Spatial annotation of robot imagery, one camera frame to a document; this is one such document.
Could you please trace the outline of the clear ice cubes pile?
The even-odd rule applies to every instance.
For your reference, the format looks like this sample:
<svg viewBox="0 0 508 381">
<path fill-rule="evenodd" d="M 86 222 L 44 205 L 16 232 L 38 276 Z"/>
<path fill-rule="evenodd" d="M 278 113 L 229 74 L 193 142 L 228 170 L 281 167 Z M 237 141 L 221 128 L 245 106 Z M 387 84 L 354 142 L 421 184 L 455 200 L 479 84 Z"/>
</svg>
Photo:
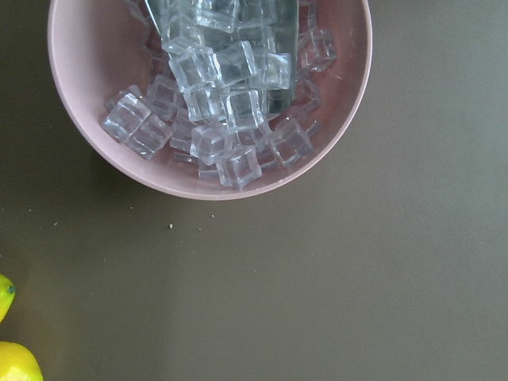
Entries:
<svg viewBox="0 0 508 381">
<path fill-rule="evenodd" d="M 241 189 L 314 154 L 313 73 L 337 57 L 315 1 L 129 1 L 146 32 L 148 87 L 106 101 L 101 126 L 150 160 Z"/>
</svg>

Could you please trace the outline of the metal ice scoop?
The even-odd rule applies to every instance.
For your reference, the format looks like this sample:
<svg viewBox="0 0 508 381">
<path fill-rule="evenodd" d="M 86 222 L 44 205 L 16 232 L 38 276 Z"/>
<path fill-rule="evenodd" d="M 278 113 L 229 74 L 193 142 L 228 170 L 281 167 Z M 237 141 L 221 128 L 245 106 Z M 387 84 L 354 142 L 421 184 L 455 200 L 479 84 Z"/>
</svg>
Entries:
<svg viewBox="0 0 508 381">
<path fill-rule="evenodd" d="M 268 120 L 293 102 L 298 39 L 296 1 L 146 1 L 169 68 L 195 119 L 227 116 L 233 92 Z"/>
</svg>

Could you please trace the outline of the pink bowl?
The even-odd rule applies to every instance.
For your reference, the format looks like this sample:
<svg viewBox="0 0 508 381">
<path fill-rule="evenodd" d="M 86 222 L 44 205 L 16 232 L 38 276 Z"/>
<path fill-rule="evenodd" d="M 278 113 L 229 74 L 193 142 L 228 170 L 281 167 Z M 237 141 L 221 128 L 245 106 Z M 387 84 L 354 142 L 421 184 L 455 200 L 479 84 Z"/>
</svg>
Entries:
<svg viewBox="0 0 508 381">
<path fill-rule="evenodd" d="M 321 1 L 318 24 L 333 35 L 337 60 L 315 75 L 321 129 L 314 154 L 289 168 L 267 171 L 242 189 L 201 180 L 170 152 L 145 160 L 101 127 L 105 100 L 131 84 L 146 87 L 148 60 L 141 52 L 142 24 L 122 1 L 53 1 L 48 13 L 48 57 L 60 98 L 90 146 L 124 175 L 182 198 L 225 201 L 282 187 L 315 166 L 340 140 L 364 95 L 372 58 L 372 26 L 365 1 Z"/>
</svg>

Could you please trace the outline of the yellow lemon near strawberry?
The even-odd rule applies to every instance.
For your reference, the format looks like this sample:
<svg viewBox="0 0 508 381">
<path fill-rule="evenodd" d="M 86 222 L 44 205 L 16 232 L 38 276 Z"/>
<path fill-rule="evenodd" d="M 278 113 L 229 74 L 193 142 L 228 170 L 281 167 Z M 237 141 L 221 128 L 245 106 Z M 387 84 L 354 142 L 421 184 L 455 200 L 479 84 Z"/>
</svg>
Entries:
<svg viewBox="0 0 508 381">
<path fill-rule="evenodd" d="M 3 321 L 10 310 L 16 294 L 16 287 L 9 278 L 0 275 L 0 321 Z"/>
</svg>

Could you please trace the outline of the yellow lemon at edge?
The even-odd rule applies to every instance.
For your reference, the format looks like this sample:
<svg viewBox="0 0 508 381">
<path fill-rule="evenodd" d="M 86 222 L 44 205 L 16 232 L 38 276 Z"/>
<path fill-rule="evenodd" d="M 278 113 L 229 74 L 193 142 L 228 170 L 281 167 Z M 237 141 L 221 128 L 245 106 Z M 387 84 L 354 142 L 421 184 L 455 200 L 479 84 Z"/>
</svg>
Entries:
<svg viewBox="0 0 508 381">
<path fill-rule="evenodd" d="M 23 345 L 1 342 L 1 380 L 43 381 L 36 357 Z"/>
</svg>

